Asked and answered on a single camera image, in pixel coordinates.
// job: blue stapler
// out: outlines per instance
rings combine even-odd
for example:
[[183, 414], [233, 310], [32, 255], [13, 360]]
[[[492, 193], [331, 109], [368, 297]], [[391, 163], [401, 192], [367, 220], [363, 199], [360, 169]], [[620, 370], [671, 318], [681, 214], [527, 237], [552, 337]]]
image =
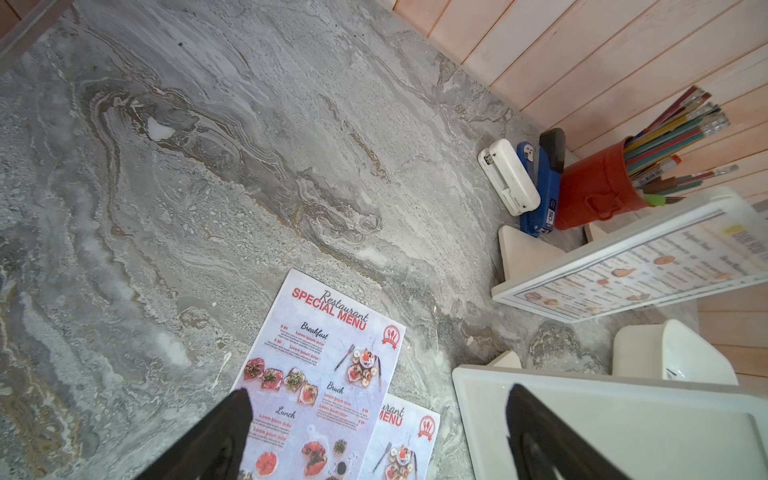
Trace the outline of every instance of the blue stapler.
[[[535, 183], [541, 203], [536, 210], [520, 216], [520, 230], [533, 237], [554, 229], [554, 216], [558, 211], [560, 194], [560, 176], [565, 166], [565, 132], [562, 128], [547, 130], [539, 136], [538, 143], [538, 170]], [[534, 146], [524, 141], [518, 144], [515, 150], [528, 176], [534, 180]]]

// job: gray marble surface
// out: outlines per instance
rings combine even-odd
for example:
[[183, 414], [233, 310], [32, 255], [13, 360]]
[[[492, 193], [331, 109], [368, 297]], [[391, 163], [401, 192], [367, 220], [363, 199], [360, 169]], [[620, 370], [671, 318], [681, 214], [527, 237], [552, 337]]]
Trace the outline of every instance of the gray marble surface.
[[669, 314], [491, 301], [515, 221], [475, 155], [538, 132], [370, 0], [76, 0], [0, 116], [0, 478], [132, 478], [227, 394], [291, 267], [408, 326], [391, 392], [442, 414], [430, 478], [472, 477], [454, 367], [605, 373]]

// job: red logo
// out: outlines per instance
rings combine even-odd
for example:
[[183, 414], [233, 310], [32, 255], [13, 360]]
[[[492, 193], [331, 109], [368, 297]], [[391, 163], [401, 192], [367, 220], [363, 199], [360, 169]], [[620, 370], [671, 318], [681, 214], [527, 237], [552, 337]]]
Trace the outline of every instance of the red logo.
[[419, 438], [424, 435], [427, 440], [432, 441], [432, 435], [435, 434], [435, 419], [427, 415], [419, 423]]
[[397, 344], [400, 342], [400, 331], [397, 327], [390, 325], [384, 329], [384, 339], [382, 343], [391, 343], [392, 349], [397, 349]]

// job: laminated menu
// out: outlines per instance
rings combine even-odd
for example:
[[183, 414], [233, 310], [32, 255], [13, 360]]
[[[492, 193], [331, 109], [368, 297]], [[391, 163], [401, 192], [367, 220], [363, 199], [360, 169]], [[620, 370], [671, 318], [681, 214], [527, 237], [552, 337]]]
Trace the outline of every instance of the laminated menu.
[[361, 480], [424, 480], [440, 415], [387, 394], [362, 461]]
[[768, 245], [720, 212], [515, 294], [568, 319], [735, 286], [768, 273]]
[[253, 409], [240, 478], [357, 478], [405, 332], [291, 270], [232, 387]]

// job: red pencil cup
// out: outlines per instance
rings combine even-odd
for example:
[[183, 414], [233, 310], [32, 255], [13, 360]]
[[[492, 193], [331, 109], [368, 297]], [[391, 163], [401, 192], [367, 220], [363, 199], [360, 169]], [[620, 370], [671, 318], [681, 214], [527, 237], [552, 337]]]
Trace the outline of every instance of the red pencil cup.
[[629, 138], [563, 171], [555, 228], [566, 230], [648, 206], [634, 191], [624, 166], [624, 143]]

